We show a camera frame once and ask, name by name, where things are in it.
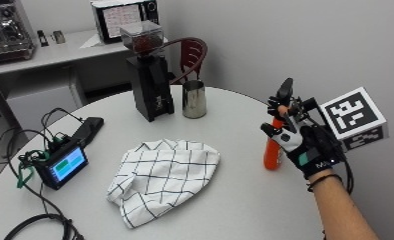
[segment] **bracelet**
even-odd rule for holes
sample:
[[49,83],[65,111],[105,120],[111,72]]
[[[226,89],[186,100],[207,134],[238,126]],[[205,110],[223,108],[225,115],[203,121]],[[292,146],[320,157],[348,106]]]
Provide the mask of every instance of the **bracelet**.
[[307,191],[308,192],[312,192],[312,189],[314,189],[314,187],[315,187],[315,185],[319,183],[319,182],[322,182],[323,180],[326,180],[326,178],[328,178],[328,177],[335,177],[336,179],[339,179],[339,181],[342,182],[342,178],[339,177],[339,175],[336,175],[336,174],[328,174],[328,175],[326,175],[326,176],[322,176],[322,177],[319,177],[311,184],[306,184],[307,185]]

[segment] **checkered towel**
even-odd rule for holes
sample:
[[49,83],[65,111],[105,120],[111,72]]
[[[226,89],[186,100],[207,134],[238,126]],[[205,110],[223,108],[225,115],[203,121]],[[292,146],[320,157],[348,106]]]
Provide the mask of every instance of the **checkered towel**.
[[129,150],[107,188],[129,228],[158,218],[209,183],[219,153],[199,142],[159,140]]

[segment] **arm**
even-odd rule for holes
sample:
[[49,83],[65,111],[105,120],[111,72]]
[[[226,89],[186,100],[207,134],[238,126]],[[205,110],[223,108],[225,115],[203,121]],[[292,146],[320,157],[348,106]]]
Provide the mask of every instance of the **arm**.
[[[270,104],[274,106],[269,108],[269,113],[285,117],[287,108],[278,106],[278,102],[270,101]],[[334,174],[328,165],[328,156],[323,156],[316,151],[316,138],[310,134],[310,128],[306,127],[306,131],[302,131],[303,127],[299,128],[294,120],[291,124],[298,129],[296,132],[290,132],[283,128],[275,129],[269,124],[262,124],[261,128],[281,145],[288,159],[312,183],[322,176]],[[328,177],[318,182],[312,187],[312,193],[327,240],[378,239],[336,178]]]
[[[331,169],[315,173],[308,182],[328,174]],[[336,178],[326,178],[312,191],[327,240],[378,239]]]

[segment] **cup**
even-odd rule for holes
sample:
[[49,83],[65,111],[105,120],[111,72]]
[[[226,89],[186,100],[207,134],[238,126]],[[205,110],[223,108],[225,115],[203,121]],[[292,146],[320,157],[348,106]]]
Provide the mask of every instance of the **cup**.
[[199,80],[182,84],[182,114],[187,118],[199,118],[206,114],[205,84]]

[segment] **coffee machine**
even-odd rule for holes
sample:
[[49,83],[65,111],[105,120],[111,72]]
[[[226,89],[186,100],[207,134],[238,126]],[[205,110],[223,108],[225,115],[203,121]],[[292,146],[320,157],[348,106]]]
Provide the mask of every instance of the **coffee machine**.
[[162,28],[143,21],[122,25],[119,33],[125,47],[135,54],[127,59],[138,72],[138,79],[131,79],[135,108],[151,122],[161,114],[174,112],[167,62],[158,54],[163,43]]
[[0,62],[29,59],[34,45],[14,0],[0,0]]

